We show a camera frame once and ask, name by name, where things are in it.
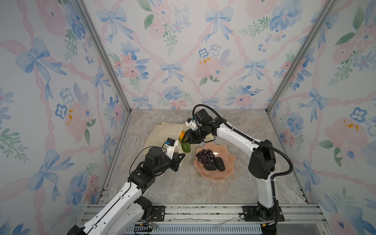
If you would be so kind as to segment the green-orange mango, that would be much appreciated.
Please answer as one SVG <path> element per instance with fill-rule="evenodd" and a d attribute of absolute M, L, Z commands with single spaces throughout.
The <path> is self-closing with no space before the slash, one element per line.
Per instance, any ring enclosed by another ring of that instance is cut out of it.
<path fill-rule="evenodd" d="M 182 148 L 182 151 L 184 153 L 190 153 L 191 152 L 191 146 L 187 141 L 187 138 L 185 137 L 186 132 L 182 131 L 180 136 L 179 136 L 179 142 Z"/>

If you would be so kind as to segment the yellow plastic bag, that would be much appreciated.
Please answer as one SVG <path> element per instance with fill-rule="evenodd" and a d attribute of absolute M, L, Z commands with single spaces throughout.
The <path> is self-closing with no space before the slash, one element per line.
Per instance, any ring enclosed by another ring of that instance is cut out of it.
<path fill-rule="evenodd" d="M 183 124 L 167 122 L 158 124 L 147 137 L 143 153 L 146 156 L 148 150 L 153 146 L 162 147 L 164 152 L 166 152 L 165 141 L 167 138 L 172 138 L 178 141 L 178 146 L 175 148 L 175 153 L 184 153 L 179 142 L 179 136 L 182 131 L 187 131 L 188 129 L 189 128 Z"/>

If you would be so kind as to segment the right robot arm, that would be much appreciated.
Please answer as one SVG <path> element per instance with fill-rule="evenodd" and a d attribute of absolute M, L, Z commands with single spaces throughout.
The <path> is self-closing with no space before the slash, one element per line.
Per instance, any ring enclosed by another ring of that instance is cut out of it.
<path fill-rule="evenodd" d="M 237 130 L 213 108 L 199 104 L 188 118 L 189 128 L 182 143 L 200 144 L 208 135 L 220 137 L 232 143 L 250 157 L 248 170 L 256 177 L 258 185 L 258 213 L 263 221 L 278 220 L 278 205 L 271 176 L 275 170 L 276 158 L 270 141 L 262 142 Z"/>

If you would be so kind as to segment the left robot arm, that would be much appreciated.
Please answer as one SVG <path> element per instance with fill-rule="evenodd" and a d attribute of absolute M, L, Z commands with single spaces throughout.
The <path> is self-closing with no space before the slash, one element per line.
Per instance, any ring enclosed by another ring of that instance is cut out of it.
<path fill-rule="evenodd" d="M 153 204 L 143 194 L 167 170 L 177 172 L 185 154 L 158 146 L 146 149 L 145 160 L 130 172 L 117 195 L 83 226 L 73 226 L 69 235 L 121 235 L 138 221 L 150 221 Z"/>

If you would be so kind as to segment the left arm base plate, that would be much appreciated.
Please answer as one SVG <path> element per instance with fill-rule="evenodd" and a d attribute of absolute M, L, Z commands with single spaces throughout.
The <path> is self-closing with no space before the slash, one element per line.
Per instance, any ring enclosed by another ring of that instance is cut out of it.
<path fill-rule="evenodd" d="M 150 209 L 148 222 L 163 222 L 165 220 L 166 206 L 152 206 Z"/>

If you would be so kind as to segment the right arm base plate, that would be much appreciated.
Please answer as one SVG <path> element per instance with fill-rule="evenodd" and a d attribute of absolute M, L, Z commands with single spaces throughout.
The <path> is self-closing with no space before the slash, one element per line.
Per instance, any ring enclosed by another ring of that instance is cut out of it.
<path fill-rule="evenodd" d="M 240 218 L 248 222 L 270 222 L 275 219 L 275 215 L 275 207 L 266 209 L 263 206 L 242 206 Z"/>

